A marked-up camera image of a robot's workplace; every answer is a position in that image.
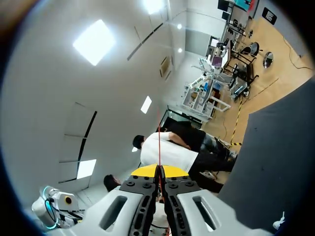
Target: person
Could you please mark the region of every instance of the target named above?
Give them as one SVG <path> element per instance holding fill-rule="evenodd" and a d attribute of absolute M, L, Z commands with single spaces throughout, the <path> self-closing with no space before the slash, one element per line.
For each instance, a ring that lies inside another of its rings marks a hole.
<path fill-rule="evenodd" d="M 115 178 L 113 175 L 106 175 L 103 181 L 108 192 L 122 185 L 119 179 Z"/>
<path fill-rule="evenodd" d="M 199 187 L 211 192 L 219 193 L 223 185 L 203 176 L 204 171 L 231 172 L 235 159 L 221 160 L 210 152 L 196 152 L 184 140 L 173 132 L 153 133 L 145 138 L 137 135 L 133 139 L 133 146 L 141 150 L 140 159 L 143 165 L 159 163 L 159 136 L 161 165 L 178 167 L 186 171 Z"/>
<path fill-rule="evenodd" d="M 177 134 L 191 147 L 192 151 L 209 151 L 217 155 L 222 160 L 227 160 L 229 157 L 237 158 L 237 153 L 230 151 L 217 138 L 214 138 L 203 130 L 195 129 L 190 122 L 178 121 L 163 128 L 163 132 L 169 131 Z"/>

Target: yellow-black caution tape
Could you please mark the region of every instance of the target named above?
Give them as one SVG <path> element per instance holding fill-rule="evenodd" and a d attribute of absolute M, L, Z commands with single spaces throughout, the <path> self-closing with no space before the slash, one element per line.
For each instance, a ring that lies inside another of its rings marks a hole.
<path fill-rule="evenodd" d="M 242 108 L 242 102 L 243 102 L 243 97 L 241 98 L 240 106 L 239 106 L 239 108 L 238 108 L 238 114 L 237 114 L 237 119 L 236 119 L 234 131 L 233 131 L 232 138 L 231 138 L 231 144 L 233 144 L 232 141 L 233 141 L 234 134 L 235 134 L 235 131 L 236 131 L 236 126 L 237 126 L 238 118 L 240 117 L 241 108 Z"/>
<path fill-rule="evenodd" d="M 242 143 L 231 143 L 231 146 L 241 146 Z"/>

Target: dark gray panel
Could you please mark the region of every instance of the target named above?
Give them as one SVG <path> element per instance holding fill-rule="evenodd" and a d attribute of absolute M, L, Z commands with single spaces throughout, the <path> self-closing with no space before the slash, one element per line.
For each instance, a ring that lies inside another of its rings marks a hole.
<path fill-rule="evenodd" d="M 210 35 L 199 31 L 187 29 L 185 50 L 204 57 L 207 53 L 209 40 Z"/>
<path fill-rule="evenodd" d="M 249 228 L 289 220 L 314 179 L 315 79 L 250 115 L 238 159 L 219 193 Z"/>

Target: black sign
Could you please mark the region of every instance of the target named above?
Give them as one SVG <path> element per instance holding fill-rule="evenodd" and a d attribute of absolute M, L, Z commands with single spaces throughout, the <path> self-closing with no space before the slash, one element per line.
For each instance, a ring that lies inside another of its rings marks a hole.
<path fill-rule="evenodd" d="M 267 21 L 269 21 L 273 25 L 275 24 L 277 20 L 277 16 L 266 7 L 264 8 L 264 11 L 262 12 L 262 17 L 265 18 Z"/>

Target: wooden floor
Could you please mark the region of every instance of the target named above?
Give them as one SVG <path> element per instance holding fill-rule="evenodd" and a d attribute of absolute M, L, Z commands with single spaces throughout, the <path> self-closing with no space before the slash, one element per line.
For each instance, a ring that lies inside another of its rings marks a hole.
<path fill-rule="evenodd" d="M 246 45 L 251 42 L 257 42 L 263 52 L 261 52 L 262 56 L 258 55 L 253 63 L 254 74 L 258 74 L 259 77 L 252 83 L 250 97 L 241 108 L 236 132 L 232 140 L 237 143 L 243 141 L 250 113 L 258 111 L 288 95 L 314 74 L 313 70 L 294 67 L 292 62 L 297 67 L 306 66 L 313 68 L 314 65 L 311 57 L 303 56 L 300 58 L 292 47 L 290 47 L 291 62 L 289 59 L 289 47 L 284 43 L 283 36 L 265 19 L 252 20 L 248 25 L 247 31 L 251 29 L 253 29 L 252 38 L 244 38 L 243 42 Z M 273 53 L 274 61 L 269 68 L 265 69 L 262 66 L 262 60 L 263 56 L 269 51 Z M 231 142 L 240 100 L 234 103 L 228 95 L 229 91 L 224 90 L 223 100 L 232 106 L 231 109 L 224 113 L 215 111 L 214 118 L 204 124 L 202 129 L 211 135 Z M 240 147 L 235 146 L 231 149 L 239 151 Z M 221 177 L 223 179 L 219 182 L 224 182 L 227 175 L 222 173 Z"/>

